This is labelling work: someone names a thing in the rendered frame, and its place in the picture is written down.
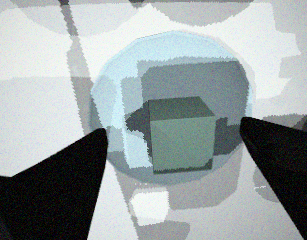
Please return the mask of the green cube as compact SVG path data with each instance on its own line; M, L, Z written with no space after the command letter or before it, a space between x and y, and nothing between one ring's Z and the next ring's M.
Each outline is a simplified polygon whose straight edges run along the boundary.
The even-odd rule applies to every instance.
M148 100L153 174L212 169L216 115L199 97Z

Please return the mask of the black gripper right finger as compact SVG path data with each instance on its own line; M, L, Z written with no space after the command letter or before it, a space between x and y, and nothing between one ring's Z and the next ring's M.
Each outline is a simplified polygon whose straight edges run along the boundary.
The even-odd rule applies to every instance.
M307 132L243 117L240 136L259 171L307 240Z

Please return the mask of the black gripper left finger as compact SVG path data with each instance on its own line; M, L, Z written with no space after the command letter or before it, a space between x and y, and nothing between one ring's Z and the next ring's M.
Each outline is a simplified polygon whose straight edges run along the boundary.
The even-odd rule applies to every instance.
M87 240L107 149L98 128L12 177L0 175L0 240Z

